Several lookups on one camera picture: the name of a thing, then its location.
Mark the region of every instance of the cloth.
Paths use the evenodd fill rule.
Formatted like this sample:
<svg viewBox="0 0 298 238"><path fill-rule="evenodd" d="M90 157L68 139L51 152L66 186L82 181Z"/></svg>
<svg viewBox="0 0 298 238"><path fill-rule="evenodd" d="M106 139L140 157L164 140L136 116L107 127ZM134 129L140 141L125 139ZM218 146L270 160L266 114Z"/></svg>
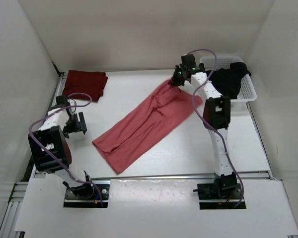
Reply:
<svg viewBox="0 0 298 238"><path fill-rule="evenodd" d="M193 112L192 95L168 84L158 86L125 118L92 143L120 174ZM196 96L197 105L202 99Z"/></svg>
<svg viewBox="0 0 298 238"><path fill-rule="evenodd" d="M231 99L237 99L240 91L241 80L246 75L251 73L248 71L246 64L243 62L231 63L228 69L221 68L214 71L210 81L213 86L224 96L229 96Z"/></svg>
<svg viewBox="0 0 298 238"><path fill-rule="evenodd" d="M70 70L66 79L63 95L71 93L86 93L91 96L94 102L104 95L104 88L108 77L104 72L83 72ZM74 95L74 99L86 100L84 95Z"/></svg>

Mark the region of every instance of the dark red folded cloth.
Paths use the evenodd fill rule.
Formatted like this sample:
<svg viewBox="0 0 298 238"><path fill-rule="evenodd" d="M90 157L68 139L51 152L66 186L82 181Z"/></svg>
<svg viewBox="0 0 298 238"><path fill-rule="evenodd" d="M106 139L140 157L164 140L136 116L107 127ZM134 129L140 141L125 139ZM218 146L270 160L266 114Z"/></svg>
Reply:
<svg viewBox="0 0 298 238"><path fill-rule="evenodd" d="M92 143L98 152L120 174L193 113L192 95L169 80L157 87L120 122ZM196 96L197 105L202 99Z"/></svg>
<svg viewBox="0 0 298 238"><path fill-rule="evenodd" d="M83 72L70 70L66 79L63 95L71 93L86 93L97 102L104 95L104 88L108 77L104 72ZM75 99L86 100L83 95L74 95Z"/></svg>

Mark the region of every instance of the black cloth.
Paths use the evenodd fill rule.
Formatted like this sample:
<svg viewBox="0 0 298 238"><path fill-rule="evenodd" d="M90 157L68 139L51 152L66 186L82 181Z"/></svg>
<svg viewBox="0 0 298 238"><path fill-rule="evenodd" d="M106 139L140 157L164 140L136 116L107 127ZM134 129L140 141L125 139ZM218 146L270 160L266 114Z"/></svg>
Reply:
<svg viewBox="0 0 298 238"><path fill-rule="evenodd" d="M242 78L251 73L248 71L246 64L242 62L231 63L228 69L221 68L211 75L210 81L213 86L224 96L229 96L231 99L237 99L240 91Z"/></svg>

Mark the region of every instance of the pink cloth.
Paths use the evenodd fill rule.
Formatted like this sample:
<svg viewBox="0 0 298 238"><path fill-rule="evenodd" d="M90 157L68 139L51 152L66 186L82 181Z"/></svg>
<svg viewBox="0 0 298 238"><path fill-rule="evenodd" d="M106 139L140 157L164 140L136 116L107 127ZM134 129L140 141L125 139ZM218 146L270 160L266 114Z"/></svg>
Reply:
<svg viewBox="0 0 298 238"><path fill-rule="evenodd" d="M192 95L169 80L111 129L93 141L98 152L120 174L193 112ZM202 99L196 96L197 105Z"/></svg>

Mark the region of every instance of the table surface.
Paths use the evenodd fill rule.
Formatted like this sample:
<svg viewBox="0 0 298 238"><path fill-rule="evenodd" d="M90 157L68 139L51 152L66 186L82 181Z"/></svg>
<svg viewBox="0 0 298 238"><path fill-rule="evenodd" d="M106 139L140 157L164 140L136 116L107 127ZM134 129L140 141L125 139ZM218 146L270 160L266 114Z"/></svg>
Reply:
<svg viewBox="0 0 298 238"><path fill-rule="evenodd" d="M123 173L116 175L92 141L138 106L173 70L107 73L104 96L98 103L78 108L84 112L87 133L73 133L67 140L72 158L92 178L193 175L214 172L211 138L195 113L144 153ZM182 90L193 93L188 82ZM270 167L247 106L233 106L228 130L231 160L239 172L269 171Z"/></svg>
<svg viewBox="0 0 298 238"><path fill-rule="evenodd" d="M15 230L24 238L286 238L298 235L281 181L244 179L242 210L199 210L204 180L111 180L107 209L63 208L59 177L29 181Z"/></svg>

